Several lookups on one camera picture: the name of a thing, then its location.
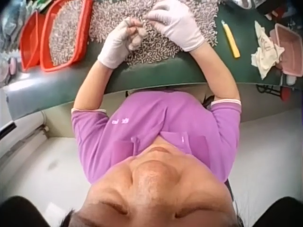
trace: purple shirt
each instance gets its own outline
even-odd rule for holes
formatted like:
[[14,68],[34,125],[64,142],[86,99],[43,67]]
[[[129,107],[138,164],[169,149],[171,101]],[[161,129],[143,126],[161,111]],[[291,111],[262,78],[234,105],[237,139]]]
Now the purple shirt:
[[238,147],[240,114],[238,100],[213,102],[208,111],[185,92],[142,91],[130,95],[111,118],[104,110],[73,109],[72,126],[90,183],[140,154],[158,135],[225,182]]

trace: shirt sleeve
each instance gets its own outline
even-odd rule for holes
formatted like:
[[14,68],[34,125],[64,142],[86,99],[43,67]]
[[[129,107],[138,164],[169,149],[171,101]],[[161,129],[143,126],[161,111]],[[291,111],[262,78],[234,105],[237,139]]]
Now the shirt sleeve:
[[233,99],[222,99],[211,104],[211,112],[217,122],[221,140],[221,157],[224,164],[225,180],[235,161],[241,121],[241,102]]
[[80,162],[88,181],[91,181],[94,173],[91,172],[94,165],[96,152],[101,150],[99,141],[108,122],[105,110],[83,111],[72,109],[72,128],[78,143]]

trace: forearm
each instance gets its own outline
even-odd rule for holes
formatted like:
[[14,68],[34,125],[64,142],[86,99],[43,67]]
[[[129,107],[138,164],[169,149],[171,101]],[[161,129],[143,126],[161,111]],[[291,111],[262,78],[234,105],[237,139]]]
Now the forearm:
[[215,100],[240,99],[239,91],[231,72],[207,42],[191,51],[191,55],[204,73]]
[[112,69],[96,61],[78,91],[74,108],[79,110],[99,109],[112,72]]

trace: white sleeve trim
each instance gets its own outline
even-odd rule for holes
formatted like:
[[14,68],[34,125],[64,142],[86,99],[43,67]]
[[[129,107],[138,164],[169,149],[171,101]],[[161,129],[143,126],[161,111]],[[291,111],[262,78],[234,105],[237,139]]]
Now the white sleeve trim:
[[76,109],[76,108],[72,108],[72,109],[71,109],[71,112],[74,112],[74,111],[80,111],[80,112],[102,112],[102,113],[105,113],[105,114],[106,114],[106,110],[105,110],[105,109],[97,109],[97,110],[79,110],[79,109]]
[[236,103],[236,104],[241,105],[241,101],[238,100],[238,99],[220,99],[220,100],[217,100],[217,101],[213,101],[211,103],[211,106],[214,105],[214,104],[218,104],[218,103]]

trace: pink tray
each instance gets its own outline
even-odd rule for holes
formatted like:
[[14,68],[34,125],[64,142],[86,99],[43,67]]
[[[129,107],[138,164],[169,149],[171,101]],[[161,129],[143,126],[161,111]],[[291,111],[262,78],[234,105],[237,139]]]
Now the pink tray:
[[270,32],[274,43],[284,47],[281,62],[277,65],[283,73],[291,76],[303,76],[303,44],[302,38],[289,28],[276,24],[275,30]]

